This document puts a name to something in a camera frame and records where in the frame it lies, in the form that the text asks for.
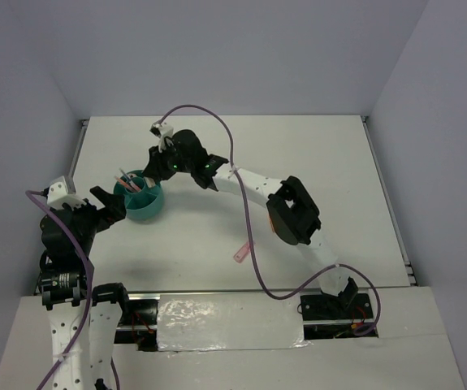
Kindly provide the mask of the grey slim pen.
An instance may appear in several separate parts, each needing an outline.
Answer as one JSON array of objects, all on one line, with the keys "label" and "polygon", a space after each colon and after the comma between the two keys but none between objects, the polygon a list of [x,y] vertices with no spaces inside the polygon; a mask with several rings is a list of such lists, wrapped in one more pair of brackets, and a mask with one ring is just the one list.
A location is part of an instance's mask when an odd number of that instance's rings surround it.
[{"label": "grey slim pen", "polygon": [[122,168],[119,169],[121,174],[125,177],[128,186],[131,187],[135,192],[139,192],[141,190],[140,187],[138,187],[132,180],[132,177],[128,175],[128,173],[123,170]]}]

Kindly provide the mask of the red gel pen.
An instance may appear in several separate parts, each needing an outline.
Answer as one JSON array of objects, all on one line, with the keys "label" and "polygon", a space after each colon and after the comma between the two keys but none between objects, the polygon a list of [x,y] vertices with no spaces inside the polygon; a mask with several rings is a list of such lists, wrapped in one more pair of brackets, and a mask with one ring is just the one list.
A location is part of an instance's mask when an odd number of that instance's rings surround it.
[{"label": "red gel pen", "polygon": [[118,176],[115,177],[115,180],[117,183],[121,184],[124,188],[128,189],[131,192],[138,193],[141,190],[132,181],[123,180],[119,178]]}]

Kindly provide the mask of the pink correction tape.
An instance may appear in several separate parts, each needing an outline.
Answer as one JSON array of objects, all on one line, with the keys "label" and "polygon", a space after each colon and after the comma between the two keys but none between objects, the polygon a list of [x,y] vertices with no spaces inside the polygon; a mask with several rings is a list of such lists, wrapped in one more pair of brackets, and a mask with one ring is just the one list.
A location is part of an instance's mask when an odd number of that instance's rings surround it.
[{"label": "pink correction tape", "polygon": [[245,242],[234,254],[233,260],[241,264],[247,257],[251,255],[251,244]]}]

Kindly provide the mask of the grey beige eraser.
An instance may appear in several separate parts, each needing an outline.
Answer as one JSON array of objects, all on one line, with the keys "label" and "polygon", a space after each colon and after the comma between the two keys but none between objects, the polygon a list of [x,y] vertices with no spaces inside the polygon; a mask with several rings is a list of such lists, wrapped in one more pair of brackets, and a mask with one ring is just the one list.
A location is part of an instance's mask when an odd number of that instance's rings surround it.
[{"label": "grey beige eraser", "polygon": [[149,189],[153,189],[153,188],[155,188],[155,187],[158,185],[154,179],[149,178],[149,177],[144,177],[144,181],[145,181],[145,185],[146,185]]}]

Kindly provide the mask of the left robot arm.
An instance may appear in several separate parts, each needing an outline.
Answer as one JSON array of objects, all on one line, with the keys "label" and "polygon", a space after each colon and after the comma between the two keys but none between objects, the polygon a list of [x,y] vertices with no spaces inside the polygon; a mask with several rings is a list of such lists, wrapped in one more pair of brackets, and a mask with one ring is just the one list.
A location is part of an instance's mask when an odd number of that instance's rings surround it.
[{"label": "left robot arm", "polygon": [[132,303],[121,283],[93,285],[89,260],[95,236],[126,216],[124,198],[96,186],[97,208],[59,178],[42,192],[41,274],[38,288],[50,321],[53,365],[41,381],[53,389],[117,389],[112,353],[118,324]]}]

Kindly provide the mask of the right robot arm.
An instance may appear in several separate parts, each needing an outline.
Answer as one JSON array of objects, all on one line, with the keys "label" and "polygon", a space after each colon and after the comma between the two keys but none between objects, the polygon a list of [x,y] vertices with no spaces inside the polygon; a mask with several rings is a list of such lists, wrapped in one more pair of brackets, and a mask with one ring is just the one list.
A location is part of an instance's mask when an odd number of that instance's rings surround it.
[{"label": "right robot arm", "polygon": [[266,208],[276,236],[296,247],[304,259],[322,267],[285,297],[293,297],[318,281],[332,316],[344,318],[353,310],[357,284],[338,265],[322,233],[320,210],[298,178],[278,180],[238,168],[224,157],[209,154],[189,129],[175,131],[166,123],[155,123],[150,131],[158,144],[149,148],[144,177],[161,182],[177,173],[188,174],[202,189],[238,195],[245,206],[254,203]]}]

